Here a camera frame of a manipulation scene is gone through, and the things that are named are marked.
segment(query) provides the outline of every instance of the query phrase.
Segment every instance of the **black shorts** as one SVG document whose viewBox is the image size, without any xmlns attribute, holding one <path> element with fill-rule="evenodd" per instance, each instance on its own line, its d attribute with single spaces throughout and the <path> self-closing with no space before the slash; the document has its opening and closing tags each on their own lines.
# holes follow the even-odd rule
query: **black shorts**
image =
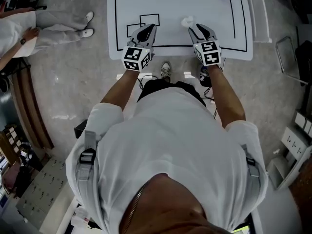
<svg viewBox="0 0 312 234">
<path fill-rule="evenodd" d="M 153 92 L 170 87 L 183 88 L 186 92 L 190 93 L 192 96 L 198 99 L 204 106 L 206 106 L 203 99 L 200 97 L 199 93 L 195 90 L 195 88 L 192 85 L 184 83 L 182 81 L 178 81 L 177 83 L 173 84 L 166 82 L 164 79 L 149 80 L 148 82 L 146 82 L 143 91 L 137 101 L 141 100 L 143 97 Z"/>
</svg>

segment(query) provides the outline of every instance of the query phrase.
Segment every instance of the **white t-shirt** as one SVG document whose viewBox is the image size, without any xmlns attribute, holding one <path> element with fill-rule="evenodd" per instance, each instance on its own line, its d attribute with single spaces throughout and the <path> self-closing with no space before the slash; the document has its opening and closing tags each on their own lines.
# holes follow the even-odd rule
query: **white t-shirt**
<svg viewBox="0 0 312 234">
<path fill-rule="evenodd" d="M 36 13 L 34 11 L 14 14 L 9 17 L 0 19 L 0 58 L 21 40 L 25 31 L 36 26 Z M 13 56 L 29 56 L 36 44 L 37 37 L 26 42 L 19 51 Z"/>
<path fill-rule="evenodd" d="M 111 234 L 118 234 L 123 213 L 137 191 L 160 173 L 184 185 L 202 205 L 207 220 L 228 231 L 265 196 L 268 176 L 257 127 L 236 121 L 223 129 L 203 104 L 181 88 L 142 98 L 127 121 L 120 107 L 97 104 L 85 129 L 99 140 L 98 190 Z M 259 178 L 249 174 L 241 145 L 247 145 L 257 162 Z M 78 199 L 75 171 L 83 151 L 84 134 L 66 160 L 68 181 Z"/>
</svg>

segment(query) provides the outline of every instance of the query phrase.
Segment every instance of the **white table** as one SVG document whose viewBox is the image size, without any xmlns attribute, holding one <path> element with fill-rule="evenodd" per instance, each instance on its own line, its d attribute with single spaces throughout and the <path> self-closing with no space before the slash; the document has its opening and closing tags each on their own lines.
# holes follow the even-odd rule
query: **white table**
<svg viewBox="0 0 312 234">
<path fill-rule="evenodd" d="M 253 36 L 247 0 L 107 0 L 109 54 L 121 59 L 123 47 L 140 26 L 155 23 L 154 53 L 193 56 L 194 49 L 183 18 L 215 31 L 223 58 L 251 60 Z M 199 35 L 195 24 L 193 29 Z"/>
</svg>

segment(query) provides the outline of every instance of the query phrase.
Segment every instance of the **gray pants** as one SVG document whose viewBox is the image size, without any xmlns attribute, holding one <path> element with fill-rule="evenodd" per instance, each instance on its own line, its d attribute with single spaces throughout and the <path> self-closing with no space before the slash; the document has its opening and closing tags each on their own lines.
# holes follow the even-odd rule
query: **gray pants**
<svg viewBox="0 0 312 234">
<path fill-rule="evenodd" d="M 88 24 L 87 18 L 64 11 L 38 10 L 36 26 L 40 28 L 35 48 L 31 54 L 48 46 L 69 43 L 81 39 L 81 33 Z"/>
</svg>

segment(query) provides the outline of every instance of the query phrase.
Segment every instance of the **hand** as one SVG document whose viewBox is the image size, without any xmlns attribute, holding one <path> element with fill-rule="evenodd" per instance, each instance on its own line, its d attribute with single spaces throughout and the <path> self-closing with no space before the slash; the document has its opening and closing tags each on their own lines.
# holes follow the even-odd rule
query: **hand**
<svg viewBox="0 0 312 234">
<path fill-rule="evenodd" d="M 38 28 L 29 28 L 28 30 L 25 31 L 24 35 L 23 35 L 23 38 L 26 40 L 26 41 L 29 41 L 35 37 L 37 37 L 39 34 L 39 29 Z"/>
<path fill-rule="evenodd" d="M 19 10 L 21 13 L 24 13 L 24 12 L 34 11 L 35 9 L 32 7 L 28 7 L 28 8 L 21 8 Z"/>
</svg>

